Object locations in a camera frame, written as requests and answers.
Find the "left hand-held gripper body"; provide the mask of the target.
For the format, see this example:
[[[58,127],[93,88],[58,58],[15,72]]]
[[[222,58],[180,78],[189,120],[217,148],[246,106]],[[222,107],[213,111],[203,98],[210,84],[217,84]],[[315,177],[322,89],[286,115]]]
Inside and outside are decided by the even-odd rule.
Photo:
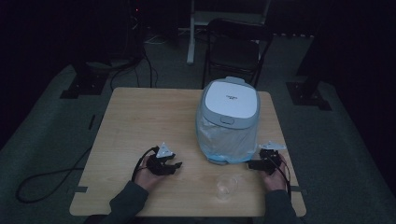
[[[172,164],[167,164],[169,161],[167,157],[174,152],[165,143],[155,147],[153,150],[154,153],[148,157],[147,168],[154,175],[173,175],[175,172],[170,171],[169,168]]]

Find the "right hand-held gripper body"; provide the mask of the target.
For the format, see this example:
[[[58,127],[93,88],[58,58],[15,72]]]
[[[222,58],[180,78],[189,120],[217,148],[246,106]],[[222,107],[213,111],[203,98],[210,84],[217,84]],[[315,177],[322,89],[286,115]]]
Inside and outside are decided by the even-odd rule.
[[[279,156],[279,151],[286,149],[285,145],[268,141],[267,143],[260,145],[260,157],[263,162],[263,170],[268,175],[271,175],[277,168],[280,167],[282,160]]]

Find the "white grey lidded trash can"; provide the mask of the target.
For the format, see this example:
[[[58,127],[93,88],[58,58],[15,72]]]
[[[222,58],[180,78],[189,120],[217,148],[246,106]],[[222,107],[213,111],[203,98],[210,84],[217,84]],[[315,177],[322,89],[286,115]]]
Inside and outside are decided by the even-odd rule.
[[[198,105],[196,120],[204,117],[222,127],[246,129],[258,122],[261,99],[257,91],[243,79],[226,77],[211,81]]]

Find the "person's left hand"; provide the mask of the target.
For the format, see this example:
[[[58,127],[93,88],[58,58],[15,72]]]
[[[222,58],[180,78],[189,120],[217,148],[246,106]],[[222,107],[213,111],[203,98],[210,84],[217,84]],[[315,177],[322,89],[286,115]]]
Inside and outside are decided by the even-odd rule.
[[[164,175],[154,175],[147,168],[148,159],[148,157],[145,157],[138,166],[134,175],[134,182],[146,191],[152,191],[164,179]]]

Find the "person's right hand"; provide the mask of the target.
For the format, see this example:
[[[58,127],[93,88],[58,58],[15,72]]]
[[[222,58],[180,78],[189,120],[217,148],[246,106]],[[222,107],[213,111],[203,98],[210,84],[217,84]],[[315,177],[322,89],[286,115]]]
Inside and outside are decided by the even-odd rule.
[[[264,188],[266,189],[267,192],[287,189],[287,182],[285,175],[286,161],[282,155],[280,155],[279,158],[282,160],[282,162],[279,168],[276,171],[274,171],[271,175],[268,175],[264,171],[260,171],[260,176]]]

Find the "translucent plastic trash bag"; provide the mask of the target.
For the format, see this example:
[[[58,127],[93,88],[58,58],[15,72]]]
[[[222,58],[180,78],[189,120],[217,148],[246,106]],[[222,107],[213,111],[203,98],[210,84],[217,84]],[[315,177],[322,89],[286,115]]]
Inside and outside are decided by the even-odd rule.
[[[204,117],[196,120],[199,148],[209,161],[217,164],[249,161],[256,152],[258,122],[246,129],[214,124]]]

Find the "black folding chair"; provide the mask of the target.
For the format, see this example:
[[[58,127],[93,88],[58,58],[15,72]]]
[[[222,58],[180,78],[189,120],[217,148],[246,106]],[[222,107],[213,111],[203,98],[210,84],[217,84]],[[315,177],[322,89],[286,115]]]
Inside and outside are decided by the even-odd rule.
[[[218,18],[206,26],[206,50],[202,87],[212,69],[250,76],[257,87],[265,55],[274,35],[262,23]]]

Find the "black stand base plate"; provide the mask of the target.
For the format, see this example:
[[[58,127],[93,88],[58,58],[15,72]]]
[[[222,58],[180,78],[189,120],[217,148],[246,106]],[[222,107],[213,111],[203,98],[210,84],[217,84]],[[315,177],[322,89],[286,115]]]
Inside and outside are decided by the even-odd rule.
[[[76,75],[68,87],[61,93],[61,99],[77,99],[80,95],[101,95],[108,73],[94,72],[85,62],[74,62],[72,67]]]
[[[300,82],[287,82],[286,86],[294,105],[316,106],[323,111],[332,110],[329,102],[321,96],[316,88],[312,89]]]

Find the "white desk frame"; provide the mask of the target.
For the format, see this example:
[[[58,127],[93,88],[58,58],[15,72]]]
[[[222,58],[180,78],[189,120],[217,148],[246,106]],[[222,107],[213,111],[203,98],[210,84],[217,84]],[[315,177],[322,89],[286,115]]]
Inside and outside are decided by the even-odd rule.
[[[195,0],[191,0],[190,12],[190,32],[189,47],[187,52],[187,65],[194,64],[195,55],[195,34],[197,26],[206,27],[212,20],[216,18],[225,18],[240,21],[257,21],[265,24],[268,10],[273,0],[264,0],[264,6],[261,13],[239,13],[239,12],[218,12],[218,11],[202,11],[195,9]]]

